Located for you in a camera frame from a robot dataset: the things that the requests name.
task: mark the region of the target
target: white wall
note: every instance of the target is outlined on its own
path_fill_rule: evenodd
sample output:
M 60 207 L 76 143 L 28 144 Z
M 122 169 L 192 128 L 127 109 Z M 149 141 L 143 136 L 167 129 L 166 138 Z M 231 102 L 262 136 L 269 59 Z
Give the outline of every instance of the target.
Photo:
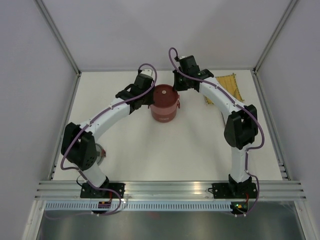
M 75 73 L 32 0 L 0 2 L 0 239 L 21 239 Z
M 44 0 L 82 71 L 172 69 L 169 47 L 202 68 L 253 68 L 290 0 Z
M 292 177 L 320 226 L 320 1 L 302 0 L 259 72 Z

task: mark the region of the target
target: brown lid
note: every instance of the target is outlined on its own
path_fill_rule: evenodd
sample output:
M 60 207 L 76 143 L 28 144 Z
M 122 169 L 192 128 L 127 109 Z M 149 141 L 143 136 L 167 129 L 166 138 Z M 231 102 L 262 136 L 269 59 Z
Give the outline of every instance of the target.
M 179 98 L 177 91 L 167 84 L 155 86 L 153 92 L 154 106 L 158 108 L 168 108 L 173 106 Z

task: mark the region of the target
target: white tabletop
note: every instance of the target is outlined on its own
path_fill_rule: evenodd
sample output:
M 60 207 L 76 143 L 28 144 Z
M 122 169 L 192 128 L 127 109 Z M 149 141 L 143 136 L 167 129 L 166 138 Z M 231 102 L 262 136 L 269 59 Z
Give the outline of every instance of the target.
M 266 121 L 249 70 L 212 70 L 215 76 L 236 74 L 244 103 L 257 108 L 265 134 L 262 149 L 249 153 L 249 171 L 260 180 L 282 180 Z M 115 94 L 135 81 L 136 71 L 83 72 L 70 122 L 80 124 L 108 107 Z M 172 71 L 159 71 L 157 84 L 173 85 Z M 111 181 L 228 180 L 231 147 L 215 105 L 205 103 L 195 90 L 179 92 L 181 108 L 168 123 L 155 121 L 143 106 L 111 127 L 97 141 L 106 150 L 100 168 Z M 253 145 L 259 145 L 261 134 Z M 75 180 L 75 170 L 62 171 L 59 157 L 54 180 Z

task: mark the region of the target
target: table surface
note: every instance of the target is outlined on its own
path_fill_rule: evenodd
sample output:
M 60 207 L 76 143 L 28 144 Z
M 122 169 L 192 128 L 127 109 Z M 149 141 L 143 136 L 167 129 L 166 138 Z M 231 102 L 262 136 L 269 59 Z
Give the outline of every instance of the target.
M 212 70 L 215 76 L 236 74 L 244 103 L 257 108 L 265 145 L 249 153 L 248 169 L 260 180 L 282 180 L 267 124 L 249 70 Z M 88 120 L 133 83 L 136 71 L 83 72 L 70 122 Z M 172 71 L 159 71 L 157 84 L 173 85 Z M 215 105 L 205 103 L 195 90 L 179 92 L 181 108 L 168 123 L 155 121 L 143 106 L 118 121 L 96 142 L 106 150 L 101 170 L 112 181 L 223 181 L 231 170 L 231 147 L 224 138 L 224 123 Z M 259 133 L 253 145 L 261 143 Z M 59 156 L 54 180 L 75 180 L 75 170 L 62 171 Z

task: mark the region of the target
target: yellow woven object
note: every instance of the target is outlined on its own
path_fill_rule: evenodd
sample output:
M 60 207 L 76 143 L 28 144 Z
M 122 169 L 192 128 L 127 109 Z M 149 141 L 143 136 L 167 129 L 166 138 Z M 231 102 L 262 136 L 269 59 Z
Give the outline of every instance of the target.
M 227 76 L 216 76 L 215 78 L 221 84 L 221 86 L 224 89 L 226 89 L 232 96 L 234 96 L 240 102 L 244 101 L 240 95 L 239 88 L 236 81 L 236 75 L 234 73 L 232 75 L 227 75 Z M 206 96 L 204 97 L 204 100 L 207 104 L 214 104 Z

